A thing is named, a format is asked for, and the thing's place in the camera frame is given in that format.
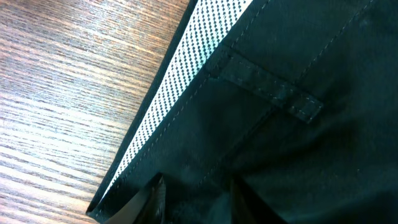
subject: perforated fabric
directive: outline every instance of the perforated fabric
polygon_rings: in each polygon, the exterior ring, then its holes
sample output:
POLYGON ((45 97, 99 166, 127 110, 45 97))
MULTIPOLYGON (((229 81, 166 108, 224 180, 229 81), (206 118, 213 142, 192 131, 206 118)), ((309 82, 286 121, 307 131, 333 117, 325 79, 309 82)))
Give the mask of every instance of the perforated fabric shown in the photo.
POLYGON ((252 0, 199 0, 188 26, 167 67, 143 120, 139 125, 104 196, 133 160, 179 96, 227 35, 252 0))

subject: wood grain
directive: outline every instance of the wood grain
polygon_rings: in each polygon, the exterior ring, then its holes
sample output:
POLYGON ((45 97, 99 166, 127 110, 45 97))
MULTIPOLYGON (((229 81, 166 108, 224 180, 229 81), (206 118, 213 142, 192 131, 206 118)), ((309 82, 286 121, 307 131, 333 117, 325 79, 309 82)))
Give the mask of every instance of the wood grain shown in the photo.
POLYGON ((94 223, 187 4, 0 0, 0 223, 94 223))

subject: black garment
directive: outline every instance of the black garment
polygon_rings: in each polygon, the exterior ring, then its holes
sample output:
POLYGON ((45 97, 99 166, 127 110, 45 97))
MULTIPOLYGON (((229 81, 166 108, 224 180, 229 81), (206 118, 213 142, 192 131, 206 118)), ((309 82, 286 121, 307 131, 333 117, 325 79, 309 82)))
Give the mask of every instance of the black garment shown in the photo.
POLYGON ((289 223, 398 223, 394 0, 254 0, 101 200, 194 7, 87 214, 161 172, 174 223, 231 223, 234 175, 289 223))

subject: white mesh stripe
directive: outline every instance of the white mesh stripe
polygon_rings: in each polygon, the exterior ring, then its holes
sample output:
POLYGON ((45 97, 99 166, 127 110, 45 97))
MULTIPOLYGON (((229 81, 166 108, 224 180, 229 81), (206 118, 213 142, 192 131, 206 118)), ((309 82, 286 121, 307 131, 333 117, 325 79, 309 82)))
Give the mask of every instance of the white mesh stripe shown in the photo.
POLYGON ((251 1, 199 0, 197 2, 181 41, 167 67, 164 79, 104 196, 138 150, 150 138, 251 1))

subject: mesh panel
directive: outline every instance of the mesh panel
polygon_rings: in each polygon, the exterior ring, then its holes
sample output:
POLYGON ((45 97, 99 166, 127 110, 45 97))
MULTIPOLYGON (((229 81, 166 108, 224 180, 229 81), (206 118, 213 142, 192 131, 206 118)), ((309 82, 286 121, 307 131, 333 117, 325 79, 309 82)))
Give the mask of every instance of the mesh panel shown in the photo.
POLYGON ((164 79, 104 195, 145 144, 251 0, 199 0, 164 79))

